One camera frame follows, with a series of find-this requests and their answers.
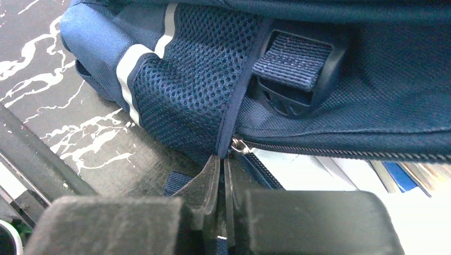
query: strap adjuster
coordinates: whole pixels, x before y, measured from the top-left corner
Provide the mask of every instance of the strap adjuster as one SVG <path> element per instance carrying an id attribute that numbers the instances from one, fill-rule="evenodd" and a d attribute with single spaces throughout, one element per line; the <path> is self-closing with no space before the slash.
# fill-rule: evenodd
<path id="1" fill-rule="evenodd" d="M 347 33 L 332 25 L 274 20 L 261 58 L 257 87 L 268 105 L 287 118 L 317 109 L 338 84 Z"/>

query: mesh pocket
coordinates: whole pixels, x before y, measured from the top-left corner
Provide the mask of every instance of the mesh pocket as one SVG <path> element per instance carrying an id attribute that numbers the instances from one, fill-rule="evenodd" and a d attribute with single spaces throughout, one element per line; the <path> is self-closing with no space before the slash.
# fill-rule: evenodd
<path id="1" fill-rule="evenodd" d="M 179 5 L 164 58 L 148 58 L 133 83 L 143 127 L 205 163 L 257 26 L 254 15 Z"/>

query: marble tabletop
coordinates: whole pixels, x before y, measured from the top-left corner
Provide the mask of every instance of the marble tabletop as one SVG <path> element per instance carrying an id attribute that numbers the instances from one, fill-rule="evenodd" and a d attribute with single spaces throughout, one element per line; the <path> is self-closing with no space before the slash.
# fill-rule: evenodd
<path id="1" fill-rule="evenodd" d="M 69 4 L 0 0 L 0 102 L 101 195 L 160 195 L 171 171 L 198 173 L 77 75 L 59 31 Z"/>

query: zipper pull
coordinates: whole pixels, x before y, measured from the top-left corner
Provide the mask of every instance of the zipper pull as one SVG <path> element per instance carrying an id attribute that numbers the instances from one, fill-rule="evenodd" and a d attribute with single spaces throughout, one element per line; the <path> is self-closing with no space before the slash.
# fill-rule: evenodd
<path id="1" fill-rule="evenodd" d="M 255 150 L 255 148 L 249 148 L 249 146 L 247 146 L 247 144 L 245 144 L 242 139 L 235 137 L 232 138 L 232 144 L 230 145 L 230 147 L 232 148 L 232 150 L 242 155 L 252 153 Z"/>

